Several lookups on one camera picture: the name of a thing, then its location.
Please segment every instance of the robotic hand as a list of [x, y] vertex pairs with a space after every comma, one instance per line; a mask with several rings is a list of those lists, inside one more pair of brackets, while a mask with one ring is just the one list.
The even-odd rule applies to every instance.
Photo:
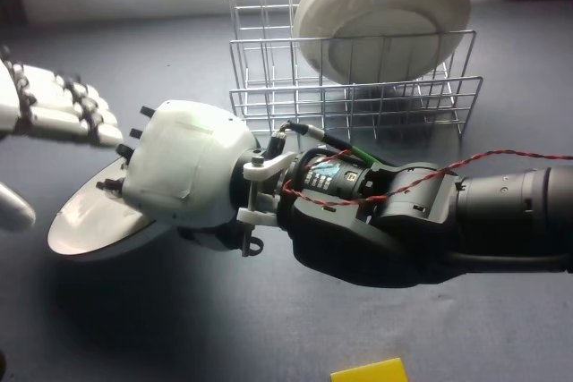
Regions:
[[[13, 62], [2, 48], [0, 139], [11, 134], [102, 147], [123, 141], [116, 118], [93, 87]], [[32, 227], [35, 220], [33, 208], [0, 183], [0, 228], [21, 231]]]
[[[98, 187], [185, 236], [213, 233], [252, 256], [263, 246], [253, 228], [276, 226], [307, 267], [375, 286], [570, 269], [573, 167], [462, 178], [428, 163], [391, 166], [308, 125], [286, 123], [261, 149], [214, 106], [167, 101], [141, 111], [150, 121], [131, 133], [139, 147], [117, 149], [124, 175]], [[284, 153], [288, 130], [344, 151]], [[501, 152], [516, 154], [492, 153]]]

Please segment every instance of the plate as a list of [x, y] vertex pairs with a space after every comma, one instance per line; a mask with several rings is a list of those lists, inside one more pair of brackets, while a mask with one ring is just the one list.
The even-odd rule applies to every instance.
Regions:
[[293, 27], [296, 38], [335, 38], [300, 42], [334, 82], [410, 81], [454, 52], [463, 34], [445, 33], [464, 30], [470, 9], [470, 0], [301, 0]]
[[167, 225], [96, 188], [97, 182], [124, 177], [124, 161], [119, 158], [93, 176], [58, 212], [47, 234], [54, 252], [69, 259], [105, 259], [138, 248], [168, 230]]

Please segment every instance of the gray table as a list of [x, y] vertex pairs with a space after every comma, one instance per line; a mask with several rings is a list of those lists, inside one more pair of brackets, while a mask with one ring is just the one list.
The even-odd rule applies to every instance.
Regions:
[[[470, 72], [485, 78], [463, 145], [402, 149], [398, 161], [452, 162], [491, 148], [573, 153], [573, 3], [476, 7]], [[22, 61], [81, 72], [123, 131], [143, 104], [182, 98], [229, 107], [226, 17], [27, 31]], [[38, 211], [0, 238], [0, 348], [14, 380], [326, 381], [401, 357], [413, 382], [563, 381], [573, 370], [573, 277], [471, 275], [404, 290], [363, 288], [299, 265], [285, 233], [242, 259], [167, 234], [99, 263], [46, 244], [51, 220], [111, 151], [9, 139], [0, 178]], [[546, 162], [492, 157], [493, 174]]]

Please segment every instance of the red wire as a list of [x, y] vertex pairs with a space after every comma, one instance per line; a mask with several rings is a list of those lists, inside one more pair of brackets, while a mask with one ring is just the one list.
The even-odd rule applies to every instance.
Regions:
[[[316, 166], [316, 165], [318, 165], [324, 161], [332, 160], [332, 159], [338, 158], [338, 157], [343, 156], [343, 155], [348, 155], [348, 154], [350, 154], [350, 151], [348, 151], [348, 150], [342, 151], [341, 153], [336, 154], [335, 156], [326, 157], [326, 158], [323, 158], [323, 159], [313, 163], [312, 165], [308, 165], [307, 168], [311, 169], [314, 166]], [[479, 160], [480, 158], [484, 158], [487, 156], [493, 156], [495, 154], [510, 154], [513, 156], [521, 156], [521, 157], [546, 158], [548, 160], [573, 160], [572, 156], [559, 156], [559, 155], [545, 156], [543, 154], [535, 154], [534, 152], [514, 151], [513, 149], [495, 149], [494, 151], [487, 151], [487, 152], [483, 152], [481, 154], [475, 154], [474, 156], [471, 156], [470, 158], [467, 158], [465, 160], [457, 161], [456, 163], [452, 163], [448, 167], [444, 167], [443, 169], [432, 172], [431, 174], [427, 174], [423, 178], [420, 178], [417, 181], [414, 181], [405, 187], [398, 188], [397, 190], [395, 190], [393, 192], [387, 192], [386, 194], [381, 194], [380, 196], [367, 197], [366, 199], [341, 200], [341, 201], [324, 201], [324, 200], [319, 200], [319, 199], [311, 199], [311, 198], [305, 196], [304, 194], [302, 194], [300, 191], [295, 191], [291, 188], [291, 186], [293, 184], [292, 179], [289, 179], [288, 181], [286, 181], [285, 185], [283, 185], [283, 192], [286, 192], [288, 194], [294, 194], [296, 197], [300, 197], [301, 199], [304, 199], [306, 201], [310, 201], [312, 203], [316, 203], [317, 205], [321, 205], [321, 206], [348, 206], [348, 205], [360, 205], [363, 203], [380, 203], [380, 202], [383, 202], [384, 200], [389, 199], [390, 197], [392, 197], [395, 194], [399, 194], [400, 192], [404, 192], [406, 190], [409, 190], [409, 189], [415, 187], [416, 185], [418, 185], [419, 183], [422, 183], [423, 181], [428, 181], [429, 179], [435, 178], [437, 176], [443, 176], [445, 174], [450, 174], [452, 169], [457, 169], [459, 167], [470, 164], [472, 161]]]

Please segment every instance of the metal wire basket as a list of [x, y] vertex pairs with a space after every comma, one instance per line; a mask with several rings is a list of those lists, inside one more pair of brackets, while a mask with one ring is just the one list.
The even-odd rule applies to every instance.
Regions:
[[[377, 38], [293, 38], [295, 10], [300, 0], [229, 0], [235, 40], [230, 54], [236, 89], [231, 104], [255, 133], [275, 131], [286, 119], [341, 130], [351, 140], [357, 130], [369, 130], [379, 139], [385, 131], [433, 130], [455, 126], [461, 137], [466, 129], [482, 78], [467, 77], [475, 32], [400, 35]], [[378, 71], [384, 71], [388, 47], [408, 40], [410, 56], [416, 41], [431, 38], [438, 47], [438, 66], [412, 81], [354, 84], [353, 46], [367, 42], [379, 47]], [[440, 63], [441, 48], [449, 38], [459, 40], [456, 51]], [[320, 45], [320, 64], [310, 66], [300, 52], [301, 43]], [[328, 80], [323, 56], [329, 44], [349, 44], [349, 73], [345, 83]], [[402, 64], [408, 76], [411, 62]]]

